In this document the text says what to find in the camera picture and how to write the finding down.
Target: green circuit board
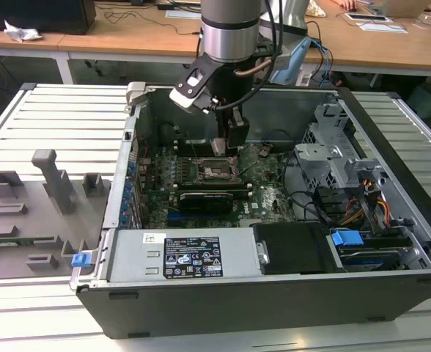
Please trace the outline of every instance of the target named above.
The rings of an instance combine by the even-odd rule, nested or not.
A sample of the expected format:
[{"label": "green circuit board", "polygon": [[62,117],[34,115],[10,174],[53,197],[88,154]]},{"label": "green circuit board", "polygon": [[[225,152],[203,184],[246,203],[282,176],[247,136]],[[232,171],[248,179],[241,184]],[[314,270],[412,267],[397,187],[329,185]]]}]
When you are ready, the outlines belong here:
[{"label": "green circuit board", "polygon": [[[193,165],[195,158],[181,158],[173,150],[161,148],[158,153],[153,154],[152,161],[147,162],[150,167],[146,169],[146,182],[142,187],[147,204],[144,226],[152,229],[249,227],[257,222],[294,221],[294,212],[289,206],[281,184],[285,155],[271,153],[260,157],[259,152],[262,148],[262,144],[247,145],[238,156],[228,158],[227,171],[223,173],[224,178],[209,177],[208,180],[201,181],[201,190],[193,190],[205,191],[207,187],[217,182],[243,186],[250,183],[248,196],[247,190],[228,191],[235,196],[232,212],[224,216],[181,216],[179,214],[177,200],[181,191],[173,187],[174,181],[183,183],[187,180],[191,184],[192,180],[197,181],[199,174],[204,172],[198,171],[199,169]],[[197,160],[202,165],[201,170],[208,169],[201,158]],[[204,160],[215,165],[218,171],[225,172],[219,169],[225,165],[218,162],[223,159],[205,158]],[[236,167],[236,172],[231,173],[233,171],[230,169],[231,166]]]}]

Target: laptop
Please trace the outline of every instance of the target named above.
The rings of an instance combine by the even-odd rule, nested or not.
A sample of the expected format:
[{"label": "laptop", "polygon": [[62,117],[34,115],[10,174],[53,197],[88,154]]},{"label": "laptop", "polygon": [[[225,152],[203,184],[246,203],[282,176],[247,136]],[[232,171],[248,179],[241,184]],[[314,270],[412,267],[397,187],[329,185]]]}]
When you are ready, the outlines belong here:
[{"label": "laptop", "polygon": [[418,18],[431,0],[384,0],[381,5],[368,5],[366,8],[374,15],[399,18]]}]

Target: desk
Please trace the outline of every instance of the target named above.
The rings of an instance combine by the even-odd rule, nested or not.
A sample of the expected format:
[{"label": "desk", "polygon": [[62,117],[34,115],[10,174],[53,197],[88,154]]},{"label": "desk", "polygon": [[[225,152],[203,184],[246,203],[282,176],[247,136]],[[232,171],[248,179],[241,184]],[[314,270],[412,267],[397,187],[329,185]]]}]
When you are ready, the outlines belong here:
[{"label": "desk", "polygon": [[[397,22],[406,27],[408,34],[366,32],[337,17],[345,11],[331,0],[317,0],[317,3],[328,17],[307,20],[316,21],[320,26],[323,45],[334,55],[334,70],[431,76],[430,29],[414,26],[414,19],[400,18]],[[368,13],[364,5],[358,4],[358,13],[361,12]],[[352,25],[355,24],[355,21],[346,20]],[[314,23],[309,24],[309,34],[318,37]],[[306,56],[304,67],[314,67],[312,64],[319,61],[318,50],[312,48]]]},{"label": "desk", "polygon": [[[331,0],[318,0],[318,3],[328,17],[308,17],[307,20],[320,25],[323,43],[334,55],[334,70],[431,76],[431,30],[413,26],[413,19],[400,19],[409,34],[365,32],[337,17],[344,11]],[[109,4],[98,4],[111,7]],[[154,7],[146,10],[132,7],[132,10],[150,20],[171,23],[182,33],[196,32],[200,27],[198,20],[165,18],[165,12]],[[127,9],[114,11],[123,13]],[[167,63],[193,61],[196,35],[178,35],[170,26],[159,26],[137,15],[112,24],[105,19],[105,12],[109,10],[97,9],[97,19],[87,36],[46,33],[44,40],[17,43],[0,32],[0,55],[53,58],[66,84],[74,83],[70,59]],[[359,5],[359,12],[365,12],[362,5]],[[310,24],[309,30],[311,36],[317,36],[314,25]],[[312,72],[319,62],[318,52],[310,49],[302,69],[306,73]]]},{"label": "desk", "polygon": [[[97,3],[100,7],[123,6],[116,13],[129,10],[162,24],[172,24],[180,33],[198,32],[199,20],[166,18],[156,7],[139,9],[129,5]],[[112,24],[105,12],[97,8],[97,17],[86,36],[42,33],[42,40],[15,42],[0,32],[0,56],[45,57],[56,60],[63,83],[74,84],[70,59],[112,60],[123,62],[191,63],[194,60],[198,36],[178,35],[171,26],[146,21],[130,15]]]}]

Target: person's hand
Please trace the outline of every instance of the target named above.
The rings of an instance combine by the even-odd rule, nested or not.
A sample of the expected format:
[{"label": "person's hand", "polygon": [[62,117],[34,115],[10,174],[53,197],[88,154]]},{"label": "person's hand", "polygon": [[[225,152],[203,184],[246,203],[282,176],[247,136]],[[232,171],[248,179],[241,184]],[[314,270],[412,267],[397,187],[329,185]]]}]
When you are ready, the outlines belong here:
[{"label": "person's hand", "polygon": [[357,8],[357,1],[356,0],[333,0],[338,5],[341,5],[344,7],[345,10],[351,11]]}]

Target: gray 3d printed holder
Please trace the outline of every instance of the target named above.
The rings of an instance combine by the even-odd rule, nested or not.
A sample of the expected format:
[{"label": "gray 3d printed holder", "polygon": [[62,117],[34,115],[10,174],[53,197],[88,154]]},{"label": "gray 3d printed holder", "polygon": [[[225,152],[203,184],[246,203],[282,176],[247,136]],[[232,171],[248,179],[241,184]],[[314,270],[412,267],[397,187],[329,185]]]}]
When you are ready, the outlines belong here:
[{"label": "gray 3d printed holder", "polygon": [[98,244],[110,182],[70,181],[55,160],[54,150],[33,155],[46,183],[0,172],[0,279],[70,275],[73,255]]}]

